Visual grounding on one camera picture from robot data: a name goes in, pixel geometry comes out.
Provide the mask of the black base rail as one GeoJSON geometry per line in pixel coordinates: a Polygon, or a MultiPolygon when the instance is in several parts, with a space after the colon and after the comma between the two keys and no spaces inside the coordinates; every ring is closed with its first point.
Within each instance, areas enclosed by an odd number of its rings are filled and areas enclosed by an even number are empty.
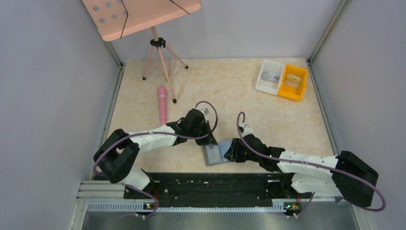
{"type": "Polygon", "coordinates": [[[297,199],[283,173],[150,173],[145,192],[159,207],[271,207],[274,199],[297,199]]]}

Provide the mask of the card in white bin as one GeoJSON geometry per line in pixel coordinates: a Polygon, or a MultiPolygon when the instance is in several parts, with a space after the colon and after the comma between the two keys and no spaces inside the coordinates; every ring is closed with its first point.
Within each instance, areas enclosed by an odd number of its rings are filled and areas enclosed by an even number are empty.
{"type": "Polygon", "coordinates": [[[264,81],[277,83],[279,81],[279,74],[271,71],[263,71],[261,74],[261,79],[264,81]]]}

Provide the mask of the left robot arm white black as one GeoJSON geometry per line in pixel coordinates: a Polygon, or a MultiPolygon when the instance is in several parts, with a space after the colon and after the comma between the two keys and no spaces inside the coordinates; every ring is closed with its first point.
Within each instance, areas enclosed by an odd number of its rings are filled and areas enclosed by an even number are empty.
{"type": "Polygon", "coordinates": [[[138,154],[161,147],[172,147],[193,139],[198,146],[217,145],[210,122],[202,110],[191,109],[178,121],[139,133],[115,130],[94,154],[95,169],[100,169],[112,184],[125,184],[135,188],[142,198],[153,194],[151,178],[134,162],[138,154]]]}

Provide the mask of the card in yellow bin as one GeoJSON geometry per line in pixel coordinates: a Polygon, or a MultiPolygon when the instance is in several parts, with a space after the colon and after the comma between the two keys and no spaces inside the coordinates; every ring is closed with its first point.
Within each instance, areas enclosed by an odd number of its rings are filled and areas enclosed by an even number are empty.
{"type": "Polygon", "coordinates": [[[286,76],[285,76],[284,84],[289,86],[289,87],[298,89],[301,82],[302,82],[301,77],[293,75],[291,73],[287,73],[286,76]]]}

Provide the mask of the pink cylindrical bottle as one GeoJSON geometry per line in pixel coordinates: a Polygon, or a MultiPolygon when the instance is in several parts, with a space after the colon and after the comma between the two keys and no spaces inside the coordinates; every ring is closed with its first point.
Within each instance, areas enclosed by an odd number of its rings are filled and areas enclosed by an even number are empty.
{"type": "Polygon", "coordinates": [[[164,86],[158,88],[158,105],[159,105],[159,117],[161,125],[165,125],[167,121],[167,91],[164,86]]]}

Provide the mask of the yellow plastic bin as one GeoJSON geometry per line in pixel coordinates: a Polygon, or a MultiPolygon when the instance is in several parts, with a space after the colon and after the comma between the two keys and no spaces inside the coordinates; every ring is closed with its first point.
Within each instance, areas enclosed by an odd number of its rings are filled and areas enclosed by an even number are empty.
{"type": "Polygon", "coordinates": [[[278,96],[300,101],[306,90],[308,70],[292,65],[285,65],[278,96]]]}

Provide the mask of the pink music stand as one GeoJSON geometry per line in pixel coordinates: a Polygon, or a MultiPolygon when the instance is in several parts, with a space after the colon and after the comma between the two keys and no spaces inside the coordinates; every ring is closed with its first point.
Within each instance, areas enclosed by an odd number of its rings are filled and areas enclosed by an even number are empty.
{"type": "Polygon", "coordinates": [[[189,66],[164,38],[158,36],[156,26],[198,11],[201,8],[201,2],[199,0],[82,0],[82,3],[106,42],[121,39],[145,29],[151,30],[153,39],[150,41],[147,59],[151,60],[154,49],[158,51],[172,101],[176,103],[177,98],[170,81],[172,72],[167,69],[162,50],[167,49],[185,69],[189,66]]]}

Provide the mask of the white plastic bin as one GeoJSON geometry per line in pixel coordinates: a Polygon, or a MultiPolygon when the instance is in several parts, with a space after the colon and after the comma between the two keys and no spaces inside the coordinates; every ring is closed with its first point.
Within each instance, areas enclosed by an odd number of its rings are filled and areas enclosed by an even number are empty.
{"type": "Polygon", "coordinates": [[[277,95],[282,83],[285,64],[264,60],[256,81],[255,90],[277,95]]]}

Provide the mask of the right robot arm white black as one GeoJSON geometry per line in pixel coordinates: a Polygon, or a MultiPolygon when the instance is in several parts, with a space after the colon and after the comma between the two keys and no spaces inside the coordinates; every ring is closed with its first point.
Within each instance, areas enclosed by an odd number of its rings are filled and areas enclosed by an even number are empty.
{"type": "Polygon", "coordinates": [[[268,147],[253,134],[233,139],[224,157],[237,163],[254,161],[269,172],[288,174],[281,182],[286,197],[297,193],[329,194],[363,208],[372,205],[375,193],[367,183],[376,186],[379,177],[376,170],[350,151],[328,157],[305,155],[268,147]]]}

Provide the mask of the grey-green leather card holder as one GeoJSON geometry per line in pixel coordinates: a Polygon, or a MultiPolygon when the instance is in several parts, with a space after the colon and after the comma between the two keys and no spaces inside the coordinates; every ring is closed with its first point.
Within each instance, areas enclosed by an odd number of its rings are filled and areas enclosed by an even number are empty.
{"type": "Polygon", "coordinates": [[[231,140],[219,142],[217,145],[203,146],[203,158],[205,165],[214,166],[230,162],[230,160],[225,157],[225,154],[231,149],[231,146],[231,140]]]}

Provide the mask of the aluminium frame rail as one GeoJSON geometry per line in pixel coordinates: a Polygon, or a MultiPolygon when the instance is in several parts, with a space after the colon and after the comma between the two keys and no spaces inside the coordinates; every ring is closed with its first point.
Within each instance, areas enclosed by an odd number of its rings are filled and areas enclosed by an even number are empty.
{"type": "Polygon", "coordinates": [[[105,212],[135,212],[147,215],[152,212],[214,212],[214,213],[235,213],[235,212],[279,212],[284,213],[291,207],[295,199],[274,199],[272,203],[266,203],[259,198],[248,201],[247,198],[232,199],[230,205],[226,205],[225,199],[214,201],[209,198],[203,204],[192,201],[180,202],[174,198],[172,204],[167,204],[159,199],[157,205],[153,204],[152,198],[141,198],[139,192],[135,192],[136,198],[125,199],[124,195],[130,190],[120,184],[110,184],[108,181],[84,181],[79,187],[78,201],[88,202],[88,211],[105,212]]]}

